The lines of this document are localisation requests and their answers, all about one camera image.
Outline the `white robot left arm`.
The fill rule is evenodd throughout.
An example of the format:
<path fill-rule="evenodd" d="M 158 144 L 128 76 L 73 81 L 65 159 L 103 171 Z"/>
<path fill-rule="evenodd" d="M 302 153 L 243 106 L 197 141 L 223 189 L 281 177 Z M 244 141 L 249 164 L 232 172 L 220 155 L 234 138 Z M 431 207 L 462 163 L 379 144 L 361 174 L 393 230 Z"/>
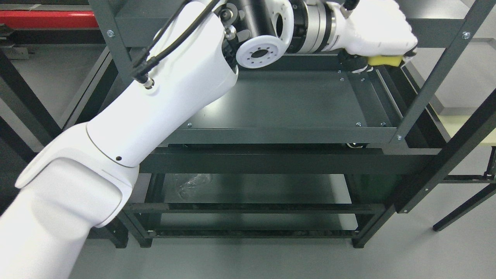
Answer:
<path fill-rule="evenodd" d="M 93 227 L 129 200 L 140 163 L 237 82 L 225 0 L 187 1 L 155 35 L 134 81 L 106 109 L 46 145 L 1 215 L 2 279 L 66 279 Z"/>

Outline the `white robotic left hand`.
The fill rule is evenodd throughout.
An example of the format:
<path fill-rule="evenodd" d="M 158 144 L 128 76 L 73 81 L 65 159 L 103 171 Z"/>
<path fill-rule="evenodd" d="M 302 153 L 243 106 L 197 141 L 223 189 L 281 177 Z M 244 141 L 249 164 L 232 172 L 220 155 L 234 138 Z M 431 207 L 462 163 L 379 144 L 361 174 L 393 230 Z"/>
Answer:
<path fill-rule="evenodd" d="M 401 67 L 417 54 L 418 39 L 395 0 L 360 0 L 350 11 L 336 2 L 325 4 L 334 20 L 322 51 L 342 49 L 351 56 L 365 58 L 365 65 L 353 69 L 353 73 L 373 69 L 367 57 L 403 55 Z"/>

